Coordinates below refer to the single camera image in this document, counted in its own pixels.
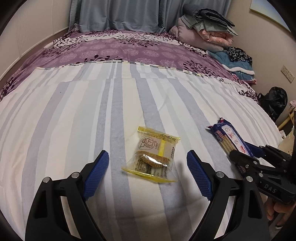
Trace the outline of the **person's right hand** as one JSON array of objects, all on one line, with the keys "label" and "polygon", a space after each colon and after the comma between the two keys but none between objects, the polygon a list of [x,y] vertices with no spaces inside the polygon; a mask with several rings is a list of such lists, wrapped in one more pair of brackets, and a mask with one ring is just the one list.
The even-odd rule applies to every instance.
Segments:
[{"label": "person's right hand", "polygon": [[282,204],[280,202],[275,202],[272,198],[268,197],[264,204],[267,219],[272,221],[274,219],[275,213],[282,214],[282,218],[275,225],[277,229],[281,229],[287,222],[288,218],[292,214],[295,208],[295,202],[289,204]]}]

